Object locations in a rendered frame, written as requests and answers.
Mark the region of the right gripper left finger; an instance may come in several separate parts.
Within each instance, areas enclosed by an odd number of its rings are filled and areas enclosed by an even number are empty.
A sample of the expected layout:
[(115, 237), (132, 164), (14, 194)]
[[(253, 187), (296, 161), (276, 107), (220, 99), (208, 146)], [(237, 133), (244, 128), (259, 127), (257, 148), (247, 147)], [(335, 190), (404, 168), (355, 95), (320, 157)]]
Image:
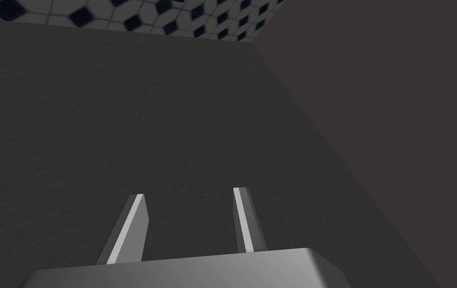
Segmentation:
[(144, 195), (129, 195), (95, 264), (140, 262), (148, 225), (149, 215)]

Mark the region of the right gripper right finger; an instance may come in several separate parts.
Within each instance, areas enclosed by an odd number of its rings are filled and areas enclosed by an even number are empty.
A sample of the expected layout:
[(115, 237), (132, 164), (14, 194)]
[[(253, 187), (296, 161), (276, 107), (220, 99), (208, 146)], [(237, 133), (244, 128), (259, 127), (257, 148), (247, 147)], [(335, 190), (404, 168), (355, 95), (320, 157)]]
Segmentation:
[(246, 187), (233, 188), (233, 218), (239, 253), (268, 250), (250, 190)]

